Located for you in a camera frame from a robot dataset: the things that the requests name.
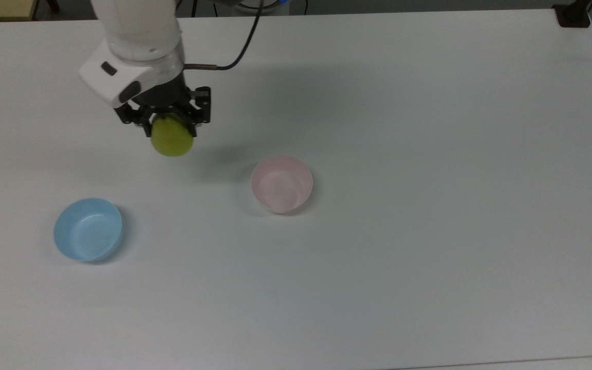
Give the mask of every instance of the cable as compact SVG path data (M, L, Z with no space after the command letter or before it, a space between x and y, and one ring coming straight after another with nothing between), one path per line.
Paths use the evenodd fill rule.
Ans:
M189 64L184 65L184 69L200 69L200 70L230 70L234 68L239 61L242 60L244 54L246 54L246 50L248 49L248 45L251 44L251 40L253 39L254 31L257 28L257 23L259 23L259 18L262 16L262 10L264 9L264 0L259 0L259 7L257 8L257 14L255 15L255 19L253 22L253 28L251 28L250 33L248 34L248 38L246 39L246 44L244 44L244 48L237 56L232 63L226 66L217 66L217 65L198 65L198 64Z
M198 9L198 0L193 0L193 7L191 7L191 18L195 18L195 10Z

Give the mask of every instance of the bowl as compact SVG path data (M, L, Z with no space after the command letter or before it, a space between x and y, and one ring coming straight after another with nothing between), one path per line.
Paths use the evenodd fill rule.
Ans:
M277 155L257 164L251 186L266 209L281 215L296 210L310 197L312 173L298 159Z
M120 246L122 216L112 203L98 198L76 201L54 225L54 243L68 258L97 262Z

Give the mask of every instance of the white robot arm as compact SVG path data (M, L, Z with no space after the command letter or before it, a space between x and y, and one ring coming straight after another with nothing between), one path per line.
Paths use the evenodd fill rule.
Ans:
M229 6L240 3L216 2ZM143 127L148 137L152 133L151 117L164 113L176 115L195 137L195 128L209 122L211 90L199 87L191 91L184 82L184 51L174 0L91 3L105 28L105 40L80 68L84 82L122 122Z

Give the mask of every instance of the green ball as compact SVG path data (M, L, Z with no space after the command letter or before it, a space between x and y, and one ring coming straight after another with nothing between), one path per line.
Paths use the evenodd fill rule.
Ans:
M160 154L179 157L191 149L193 136L174 115L156 115L150 142Z

